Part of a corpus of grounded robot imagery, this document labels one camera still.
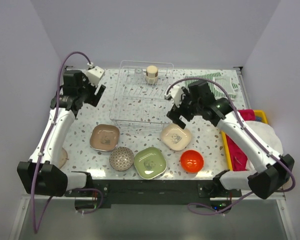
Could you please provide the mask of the cream square panda plate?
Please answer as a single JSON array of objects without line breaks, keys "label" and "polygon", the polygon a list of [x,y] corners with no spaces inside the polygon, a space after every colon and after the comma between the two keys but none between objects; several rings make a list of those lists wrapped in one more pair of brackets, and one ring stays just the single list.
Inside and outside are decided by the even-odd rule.
[{"label": "cream square panda plate", "polygon": [[174,151],[182,151],[192,140],[189,129],[182,129],[177,124],[168,124],[160,133],[161,141]]}]

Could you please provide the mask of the brown square panda plate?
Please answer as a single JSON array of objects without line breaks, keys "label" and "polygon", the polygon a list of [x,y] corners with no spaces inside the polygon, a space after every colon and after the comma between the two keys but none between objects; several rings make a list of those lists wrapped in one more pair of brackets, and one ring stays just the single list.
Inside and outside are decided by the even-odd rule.
[{"label": "brown square panda plate", "polygon": [[102,152],[111,152],[119,142],[120,131],[114,125],[99,124],[91,133],[90,147]]}]

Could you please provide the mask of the white wire dish rack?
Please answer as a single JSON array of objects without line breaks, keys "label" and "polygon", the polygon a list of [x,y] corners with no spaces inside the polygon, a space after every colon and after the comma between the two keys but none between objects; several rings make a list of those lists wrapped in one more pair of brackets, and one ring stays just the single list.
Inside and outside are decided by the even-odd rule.
[{"label": "white wire dish rack", "polygon": [[[146,68],[158,68],[155,84],[146,83]],[[135,68],[143,69],[143,79],[134,80]],[[113,102],[109,114],[120,129],[161,131],[171,121],[166,114],[172,103],[165,100],[167,88],[174,82],[174,65],[166,62],[123,60],[120,63]]]}]

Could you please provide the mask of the clear glass cup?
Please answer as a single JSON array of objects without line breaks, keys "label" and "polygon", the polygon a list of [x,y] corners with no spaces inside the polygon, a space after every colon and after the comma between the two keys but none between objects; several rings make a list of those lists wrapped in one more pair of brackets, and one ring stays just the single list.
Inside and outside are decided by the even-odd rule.
[{"label": "clear glass cup", "polygon": [[143,69],[141,67],[135,68],[133,79],[135,81],[140,81],[143,78],[144,78],[144,71],[143,71]]}]

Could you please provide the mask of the cream steel-lined cup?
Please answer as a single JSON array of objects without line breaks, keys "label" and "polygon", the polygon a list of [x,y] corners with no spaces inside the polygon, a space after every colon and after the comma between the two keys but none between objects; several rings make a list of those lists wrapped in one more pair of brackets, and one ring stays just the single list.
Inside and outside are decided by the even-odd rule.
[{"label": "cream steel-lined cup", "polygon": [[158,81],[158,68],[155,65],[149,65],[146,68],[145,81],[150,85],[154,85]]}]

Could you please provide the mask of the orange round bowl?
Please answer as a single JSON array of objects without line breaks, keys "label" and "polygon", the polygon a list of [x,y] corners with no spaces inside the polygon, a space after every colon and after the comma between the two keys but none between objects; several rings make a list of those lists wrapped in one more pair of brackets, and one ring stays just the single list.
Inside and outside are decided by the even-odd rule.
[{"label": "orange round bowl", "polygon": [[203,156],[195,150],[186,150],[180,156],[181,167],[187,173],[198,173],[204,167],[205,161]]}]

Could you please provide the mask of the green square panda plate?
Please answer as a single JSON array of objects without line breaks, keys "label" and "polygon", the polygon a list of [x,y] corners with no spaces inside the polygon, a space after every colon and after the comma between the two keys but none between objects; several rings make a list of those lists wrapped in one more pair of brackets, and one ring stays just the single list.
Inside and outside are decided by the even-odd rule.
[{"label": "green square panda plate", "polygon": [[142,179],[152,180],[167,169],[167,161],[156,147],[148,147],[134,156],[134,167]]}]

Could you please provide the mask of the patterned round bowl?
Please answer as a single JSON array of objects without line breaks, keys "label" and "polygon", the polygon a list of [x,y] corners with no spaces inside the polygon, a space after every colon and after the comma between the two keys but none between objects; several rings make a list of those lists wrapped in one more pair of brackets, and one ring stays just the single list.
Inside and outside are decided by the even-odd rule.
[{"label": "patterned round bowl", "polygon": [[135,155],[127,147],[115,148],[109,156],[110,166],[116,171],[126,171],[134,163]]}]

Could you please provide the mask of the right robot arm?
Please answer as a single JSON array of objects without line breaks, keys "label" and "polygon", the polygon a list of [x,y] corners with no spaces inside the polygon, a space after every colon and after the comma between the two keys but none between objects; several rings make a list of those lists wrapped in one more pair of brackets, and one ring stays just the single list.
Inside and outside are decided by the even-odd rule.
[{"label": "right robot arm", "polygon": [[173,101],[167,113],[172,122],[184,129],[182,118],[191,121],[201,116],[214,127],[224,132],[244,152],[252,163],[253,171],[224,170],[213,178],[213,192],[220,197],[230,190],[250,190],[261,199],[267,199],[289,180],[295,187],[292,174],[295,160],[289,154],[282,155],[265,143],[241,117],[228,94],[216,99],[210,90],[210,80],[191,78],[187,87],[180,86],[182,80],[172,83],[164,98]]}]

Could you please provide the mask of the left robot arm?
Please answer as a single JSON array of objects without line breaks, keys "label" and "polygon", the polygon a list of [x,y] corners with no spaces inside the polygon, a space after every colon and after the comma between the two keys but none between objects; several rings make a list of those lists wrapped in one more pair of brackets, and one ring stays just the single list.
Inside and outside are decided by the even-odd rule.
[{"label": "left robot arm", "polygon": [[19,162],[17,173],[25,191],[31,196],[62,197],[76,190],[89,196],[94,190],[88,172],[64,173],[59,168],[62,149],[70,126],[84,104],[96,107],[106,87],[98,85],[105,71],[98,67],[63,72],[63,85],[51,100],[47,125],[43,135],[27,161]]}]

